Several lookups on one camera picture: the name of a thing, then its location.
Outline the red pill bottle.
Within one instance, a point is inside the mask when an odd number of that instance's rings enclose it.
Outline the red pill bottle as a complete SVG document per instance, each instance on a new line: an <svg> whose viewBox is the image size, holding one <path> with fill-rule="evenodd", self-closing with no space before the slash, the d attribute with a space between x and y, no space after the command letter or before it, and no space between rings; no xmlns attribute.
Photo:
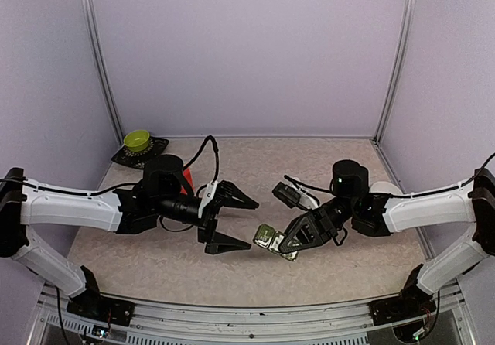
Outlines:
<svg viewBox="0 0 495 345"><path fill-rule="evenodd" d="M184 169L183 170L183 175L186 178L186 181L188 182L188 184L190 185L190 187L191 187L191 189L193 190L193 193L194 193L193 177L191 175L190 169L189 168L188 169ZM187 194L186 189L184 187L182 187L181 193Z"/></svg>

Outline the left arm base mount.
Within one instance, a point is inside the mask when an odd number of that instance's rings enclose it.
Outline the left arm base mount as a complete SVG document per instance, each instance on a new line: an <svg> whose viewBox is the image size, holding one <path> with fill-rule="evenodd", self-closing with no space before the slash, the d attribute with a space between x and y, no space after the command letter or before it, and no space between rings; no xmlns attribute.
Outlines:
<svg viewBox="0 0 495 345"><path fill-rule="evenodd" d="M135 311L130 301L101 296L98 299L75 300L67 304L67 312L110 325L129 327Z"/></svg>

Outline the green pill organizer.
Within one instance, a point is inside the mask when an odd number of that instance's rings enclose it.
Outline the green pill organizer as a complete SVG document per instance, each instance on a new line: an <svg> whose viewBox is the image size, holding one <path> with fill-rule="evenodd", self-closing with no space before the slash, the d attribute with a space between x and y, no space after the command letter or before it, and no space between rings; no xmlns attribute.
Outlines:
<svg viewBox="0 0 495 345"><path fill-rule="evenodd" d="M288 261L295 261L298 257L298 252L282 253L279 250L279 245L285 239L285 235L281 231L277 231L267 224L261 224L253 237L253 243L260 248L270 251Z"/></svg>

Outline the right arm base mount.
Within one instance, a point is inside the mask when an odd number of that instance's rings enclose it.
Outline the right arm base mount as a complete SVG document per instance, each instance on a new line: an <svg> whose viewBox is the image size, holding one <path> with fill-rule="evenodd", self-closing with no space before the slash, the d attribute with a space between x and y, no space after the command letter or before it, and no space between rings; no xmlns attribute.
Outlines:
<svg viewBox="0 0 495 345"><path fill-rule="evenodd" d="M374 300L368 306L375 326L400 322L436 311L436 304L432 299L417 303L413 299L406 300L400 296Z"/></svg>

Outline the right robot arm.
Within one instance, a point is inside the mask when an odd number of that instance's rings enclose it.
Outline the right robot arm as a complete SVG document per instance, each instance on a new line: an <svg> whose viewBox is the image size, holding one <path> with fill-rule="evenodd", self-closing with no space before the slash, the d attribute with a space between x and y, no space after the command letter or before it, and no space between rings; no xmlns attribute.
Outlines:
<svg viewBox="0 0 495 345"><path fill-rule="evenodd" d="M494 254L494 176L485 166L469 179L423 193L403 194L388 182L369 183L367 168L351 159L335 162L328 192L333 198L307 210L285 229L282 254L336 239L344 224L368 237L387 237L416 227L467 222L469 229L430 262L415 268L395 303L411 317L448 281Z"/></svg>

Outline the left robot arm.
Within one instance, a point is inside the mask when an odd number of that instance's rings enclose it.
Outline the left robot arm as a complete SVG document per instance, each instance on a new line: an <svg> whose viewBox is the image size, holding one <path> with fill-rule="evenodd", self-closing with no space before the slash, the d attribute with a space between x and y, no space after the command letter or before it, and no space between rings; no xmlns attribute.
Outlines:
<svg viewBox="0 0 495 345"><path fill-rule="evenodd" d="M232 182L210 182L197 196L176 155L160 155L145 164L136 184L91 193L51 188L28 180L12 168L1 181L1 256L11 258L63 291L91 317L103 316L108 300L94 274L76 266L49 246L33 230L35 224L89 227L135 235L169 219L197 229L207 254L250 249L250 244L216 231L223 207L255 210L259 204Z"/></svg>

